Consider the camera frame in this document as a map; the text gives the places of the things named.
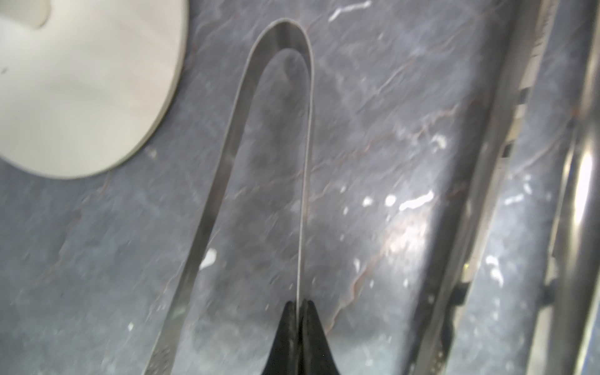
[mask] marble countertop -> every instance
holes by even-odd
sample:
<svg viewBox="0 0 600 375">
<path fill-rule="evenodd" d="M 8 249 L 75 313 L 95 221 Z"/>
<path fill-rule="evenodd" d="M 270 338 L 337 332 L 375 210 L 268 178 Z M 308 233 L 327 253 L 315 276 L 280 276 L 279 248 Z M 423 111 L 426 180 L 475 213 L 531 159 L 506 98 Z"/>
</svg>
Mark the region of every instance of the marble countertop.
<svg viewBox="0 0 600 375">
<path fill-rule="evenodd" d="M 248 51 L 289 17 L 316 60 L 307 294 L 341 373 L 400 374 L 452 244 L 517 3 L 191 1 L 181 82 L 142 151 L 76 181 L 0 163 L 0 367 L 142 372 Z M 483 262 L 448 374 L 524 373 L 594 9 L 558 10 L 484 254 L 502 279 Z M 259 373 L 294 298 L 305 75 L 292 52 L 263 75 L 174 374 Z M 600 371 L 599 328 L 586 371 Z"/>
</svg>

